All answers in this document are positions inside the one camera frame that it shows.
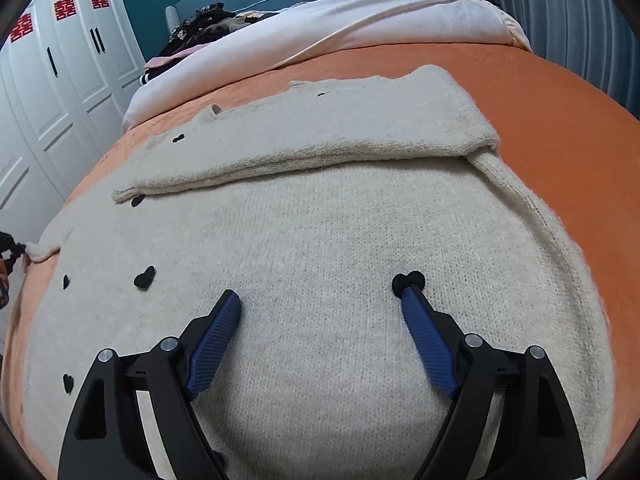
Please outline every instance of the knit texture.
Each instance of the knit texture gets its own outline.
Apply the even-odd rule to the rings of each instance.
[[[294,82],[284,94],[233,110],[216,114],[208,108],[153,139],[136,159],[135,182],[117,189],[113,198],[119,203],[139,194],[340,162],[460,156],[482,146],[496,148],[495,130],[473,114],[476,110],[449,73],[433,65],[399,79]],[[309,120],[310,113],[317,122]],[[178,133],[184,139],[170,142]]]
[[[330,108],[300,111],[303,94],[315,103],[347,88],[353,96],[347,92]],[[464,332],[479,333],[496,348],[545,348],[595,478],[613,407],[596,288],[559,220],[495,155],[496,133],[469,95],[430,68],[401,80],[294,85],[269,100],[238,108],[229,120],[241,121],[238,136],[245,128],[255,133],[254,146],[247,136],[239,137],[236,151],[223,152],[227,157],[207,148],[231,146],[225,140],[231,126],[220,120],[228,112],[205,111],[151,139],[65,208],[39,246],[28,247],[43,258],[62,246],[26,353],[30,439],[56,464],[79,390],[65,394],[62,374],[83,380],[102,348],[120,355],[148,351],[164,336],[179,335],[232,288],[243,306],[238,332],[210,389],[194,403],[211,445],[229,458],[229,478],[409,480],[449,405],[429,384],[391,290],[396,273],[418,269],[433,307],[450,313]],[[411,106],[396,108],[405,101],[422,104],[422,122],[412,119]],[[281,107],[277,128],[261,112],[272,105]],[[381,109],[385,120],[379,114],[367,122]],[[314,146],[314,156],[333,160],[334,148],[344,144],[340,136],[327,141],[322,131],[344,123],[351,131],[360,121],[367,127],[350,138],[355,148],[349,156],[340,152],[340,164],[300,169],[301,162],[290,163],[295,156],[277,159],[283,146],[295,148],[296,137],[306,139],[299,148]],[[172,143],[180,132],[185,138]],[[262,133],[271,144],[261,144]],[[314,135],[322,142],[309,143]],[[198,140],[191,145],[190,139]],[[429,144],[441,156],[416,150],[411,160],[363,162],[361,140],[402,153],[422,142],[422,150]],[[227,184],[148,196],[135,208],[113,203],[114,189],[141,177],[158,182],[149,179],[156,156],[171,182],[201,183],[196,171],[174,170],[184,169],[182,156],[166,158],[167,145],[183,143],[220,156],[205,169],[226,171]],[[456,156],[461,146],[475,149]],[[269,174],[246,178],[242,171],[260,167],[256,159],[272,161],[265,165]],[[146,292],[136,290],[133,277],[149,265],[157,269],[154,282]],[[64,274],[72,279],[67,290],[60,286]],[[152,411],[142,407],[148,426]],[[497,421],[495,406],[476,476],[487,464]],[[148,440],[160,475],[172,478],[158,434],[150,431]]]

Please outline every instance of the bed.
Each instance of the bed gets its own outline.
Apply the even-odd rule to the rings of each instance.
[[[147,139],[184,124],[212,104],[232,110],[285,92],[292,81],[401,78],[424,65],[445,69],[499,134],[499,154],[505,163],[556,212],[567,234],[580,246],[602,298],[609,323],[615,395],[606,453],[591,465],[594,477],[612,462],[640,416],[640,372],[634,365],[640,332],[636,308],[640,290],[635,280],[640,270],[636,259],[640,238],[634,222],[640,214],[634,191],[639,177],[640,124],[578,76],[528,52],[522,43],[526,38],[518,42],[517,35],[507,37],[502,44],[468,39],[448,44],[424,40],[423,44],[395,41],[407,44],[367,46],[347,41],[339,48],[308,56],[311,59],[294,59],[293,64],[268,59],[261,68],[252,69],[254,73],[238,76],[235,72],[229,80],[216,76],[222,81],[216,84],[221,88],[212,91],[196,86],[185,92],[187,87],[180,85],[193,77],[189,70],[197,67],[194,54],[190,56],[193,68],[185,61],[181,75],[174,72],[171,86],[179,92],[154,94],[152,106],[144,96],[133,104],[127,133],[74,190],[68,204],[116,171]],[[161,93],[169,79],[161,76],[155,82],[146,86],[147,96]],[[57,260],[54,255],[30,267],[12,316],[1,381],[6,419],[32,462],[49,479],[56,477],[56,464],[50,453],[47,457],[33,443],[34,434],[24,421],[24,393],[30,389],[24,364],[28,347],[33,345],[32,321],[43,308],[42,298],[52,277],[60,272]]]

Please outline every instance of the fabric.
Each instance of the fabric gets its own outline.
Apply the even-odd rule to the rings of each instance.
[[[190,38],[186,38],[184,45],[178,49],[176,54],[184,48],[191,48],[197,44],[209,44],[217,41],[224,36],[228,36],[232,32],[236,32],[241,28],[247,27],[248,25],[251,25],[251,23],[246,21],[244,18],[237,18],[235,16],[225,18],[218,23],[207,25],[207,27],[199,30]]]
[[[222,38],[222,36],[231,34],[236,30],[245,28],[247,25],[260,22],[261,20],[265,18],[269,18],[274,15],[275,15],[274,12],[253,12],[253,13],[248,13],[248,15],[238,14],[236,17],[233,17],[233,18],[224,18],[217,24],[218,26],[221,27],[220,29],[216,29],[215,25],[210,25],[209,27],[200,31],[196,41],[205,41],[205,43],[193,44],[193,43],[196,43],[196,41],[192,40],[190,42],[192,46],[189,46],[186,48],[183,46],[178,47],[178,50],[176,51],[176,53],[171,54],[170,56],[153,57],[145,63],[144,68],[146,68],[148,71],[148,69],[160,68],[161,66],[165,66],[168,63],[171,63],[172,61],[184,59],[189,54],[193,54],[194,52],[199,51],[201,48],[207,46],[208,44],[213,43],[213,41],[215,41],[215,39],[213,38],[216,38],[216,39]],[[147,83],[149,79],[153,79],[153,77],[146,78],[145,83]]]
[[[442,69],[427,66],[418,69],[415,76],[390,81],[371,78],[367,97],[386,103],[375,109],[362,107],[356,95],[361,82],[354,80],[332,85],[331,90],[319,88],[316,94],[305,84],[293,83],[286,98],[267,98],[219,115],[209,111],[201,119],[215,129],[215,143],[210,142],[210,128],[197,121],[158,137],[152,154],[136,160],[135,181],[117,189],[113,198],[121,203],[140,194],[217,186],[279,173],[283,168],[293,171],[354,160],[462,156],[482,146],[496,148],[498,139],[492,129],[481,122],[467,123],[466,118],[475,111],[472,101],[452,98],[438,85],[414,86],[411,90],[415,94],[407,97],[410,84],[434,77],[420,77],[422,72],[434,71]],[[396,92],[394,86],[402,91]],[[351,108],[352,113],[328,113],[295,135],[274,134],[282,128],[284,116],[297,124],[305,121],[309,110],[342,106]],[[381,130],[387,131],[383,138],[377,137]],[[178,134],[184,140],[175,145],[171,141]]]
[[[529,49],[522,30],[479,0],[320,0],[222,38],[139,89],[124,129],[215,88],[329,52],[389,43],[498,43]]]
[[[140,83],[140,86],[146,85],[152,79],[158,77],[159,75],[163,74],[167,70],[173,68],[178,63],[180,63],[181,60],[182,60],[181,57],[174,57],[173,59],[170,59],[166,63],[162,63],[157,67],[147,68],[145,70],[145,73],[143,73],[143,75],[141,75],[140,79],[138,80],[138,82]]]
[[[315,107],[296,113],[311,100]],[[288,113],[268,130],[261,110],[282,111],[286,103]],[[359,119],[350,119],[354,110]],[[62,245],[26,355],[26,429],[50,461],[74,400],[52,387],[61,370],[83,377],[105,346],[143,351],[179,333],[230,287],[243,300],[241,327],[212,389],[195,405],[213,446],[229,457],[229,476],[411,478],[447,410],[390,290],[398,270],[422,268],[427,297],[463,331],[500,348],[522,351],[536,342],[548,351],[589,471],[599,468],[612,364],[588,269],[552,212],[491,151],[495,131],[446,72],[427,66],[400,80],[294,85],[238,108],[228,124],[225,113],[206,110],[151,139],[65,208],[40,248],[30,247],[37,260],[39,249]],[[299,171],[308,168],[301,154],[314,150],[292,148],[291,132],[319,135],[318,159],[336,162],[344,132],[321,135],[342,123],[322,125],[331,116],[360,124],[357,137],[346,139],[351,160],[367,155],[363,146],[380,157],[420,158]],[[278,164],[273,147],[288,146],[290,159],[279,159],[287,173],[147,197],[137,208],[113,205],[111,190],[146,172],[144,161],[164,160],[167,143],[192,155],[203,143],[224,146],[236,122],[254,133],[262,153],[227,151],[227,160],[212,164],[239,164],[238,178],[257,161]],[[184,139],[172,143],[180,133]],[[176,165],[188,160],[176,152]],[[148,265],[158,273],[141,295],[128,277]],[[72,278],[67,290],[54,285],[59,272]],[[54,362],[46,357],[52,354]],[[150,446],[158,452],[157,440]]]
[[[0,283],[4,286],[4,292],[9,292],[9,273],[4,266],[4,260],[0,257]],[[2,303],[2,296],[0,296],[0,307],[6,306]]]
[[[559,215],[591,268],[610,325],[615,366],[614,418],[602,471],[640,417],[640,234],[635,222],[640,217],[640,123],[562,67],[500,45],[400,44],[336,52],[233,83],[137,126],[73,190],[68,203],[113,173],[146,139],[183,124],[207,105],[228,110],[282,92],[290,80],[395,78],[425,63],[446,68],[470,93],[500,134],[502,158]],[[603,131],[616,142],[603,143]],[[47,480],[56,479],[55,469],[24,428],[23,372],[33,316],[58,257],[31,264],[15,298],[0,379],[5,419]]]
[[[295,9],[296,7],[302,6],[304,4],[308,4],[308,2],[298,2],[296,4],[293,4],[292,6],[285,7],[284,9],[280,9],[277,12],[284,12],[285,10]]]
[[[216,35],[214,39],[210,40],[198,40],[198,38],[209,33],[212,26],[222,22],[225,18],[234,18],[236,16],[234,12],[224,10],[224,6],[225,4],[218,2],[196,10],[193,16],[190,16],[188,20],[184,20],[172,31],[169,43],[162,48],[159,57],[172,56],[185,48],[191,48],[196,44],[209,43],[218,39],[220,35]]]

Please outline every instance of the clothing pile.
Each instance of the clothing pile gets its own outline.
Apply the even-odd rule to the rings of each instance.
[[[184,20],[174,29],[169,43],[145,65],[145,73],[140,76],[140,86],[177,65],[189,54],[227,36],[236,30],[257,23],[278,12],[249,10],[236,14],[224,10],[220,2],[203,7],[196,14]]]
[[[9,274],[14,270],[14,265],[25,250],[24,244],[17,244],[14,238],[8,234],[0,232],[0,309],[9,304]],[[2,258],[2,253],[10,253],[7,259]]]

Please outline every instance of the wardrobe door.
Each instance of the wardrobe door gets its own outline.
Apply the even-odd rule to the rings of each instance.
[[[140,87],[144,60],[137,41],[129,34],[129,19],[121,0],[83,0],[92,14],[94,31],[101,52],[99,62],[114,73],[114,94],[126,110]]]
[[[17,242],[37,242],[49,221],[62,208],[64,200],[25,142],[2,78],[0,120],[0,231],[11,234]],[[9,305],[0,310],[2,352],[11,311],[23,280],[24,274],[18,263],[9,276]]]
[[[46,0],[52,42],[60,53],[77,106],[91,136],[104,154],[122,136],[124,114],[116,76],[102,58],[106,54],[94,17],[82,0]]]
[[[64,61],[43,34],[46,0],[34,0],[0,52],[0,71],[25,141],[63,197],[87,175],[100,150],[87,134],[62,81]]]

